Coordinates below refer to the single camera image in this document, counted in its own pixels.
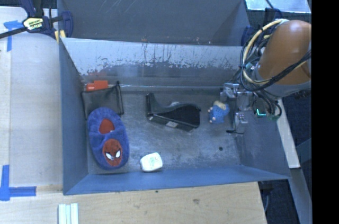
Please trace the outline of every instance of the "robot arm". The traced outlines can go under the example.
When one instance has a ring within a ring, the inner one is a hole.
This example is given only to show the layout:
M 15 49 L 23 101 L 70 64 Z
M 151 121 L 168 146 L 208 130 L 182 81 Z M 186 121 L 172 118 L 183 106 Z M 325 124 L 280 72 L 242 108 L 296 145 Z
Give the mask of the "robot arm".
M 279 99 L 310 92 L 311 24 L 285 19 L 267 24 L 244 45 L 239 67 L 235 78 L 224 84 L 221 99 L 246 97 L 238 111 L 255 109 L 254 103 L 277 119 Z

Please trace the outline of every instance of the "spider-man slipper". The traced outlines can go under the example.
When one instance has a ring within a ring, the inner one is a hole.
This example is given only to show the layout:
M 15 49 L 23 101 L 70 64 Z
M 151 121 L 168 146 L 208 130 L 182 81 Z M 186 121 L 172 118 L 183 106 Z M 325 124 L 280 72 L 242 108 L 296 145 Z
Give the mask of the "spider-man slipper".
M 93 155 L 103 169 L 117 169 L 126 164 L 129 143 L 120 117 L 108 107 L 93 110 L 87 119 Z

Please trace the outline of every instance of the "yellow cable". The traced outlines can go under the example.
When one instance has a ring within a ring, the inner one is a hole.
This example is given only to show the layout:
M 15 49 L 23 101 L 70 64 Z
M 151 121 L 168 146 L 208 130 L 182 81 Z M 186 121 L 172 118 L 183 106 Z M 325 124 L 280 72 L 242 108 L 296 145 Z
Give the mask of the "yellow cable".
M 256 32 L 256 34 L 251 38 L 251 40 L 249 41 L 247 47 L 245 48 L 245 52 L 244 52 L 244 56 L 243 56 L 243 64 L 245 63 L 246 61 L 246 57 L 247 57 L 247 54 L 250 50 L 250 48 L 252 47 L 252 45 L 254 44 L 254 41 L 256 40 L 256 38 L 262 33 L 264 32 L 267 28 L 270 28 L 271 26 L 273 25 L 276 25 L 278 23 L 281 23 L 282 21 L 284 21 L 284 19 L 278 19 L 278 20 L 275 20 L 267 25 L 265 25 L 264 27 L 262 27 L 260 30 L 258 30 Z M 245 70 L 243 70 L 243 75 L 244 77 L 246 78 L 247 81 L 249 81 L 250 83 L 252 84 L 256 84 L 256 83 L 261 83 L 261 84 L 266 84 L 270 81 L 270 79 L 266 79 L 266 80 L 261 80 L 261 81 L 257 81 L 257 80 L 253 80 L 251 79 L 248 75 L 247 75 L 247 72 Z

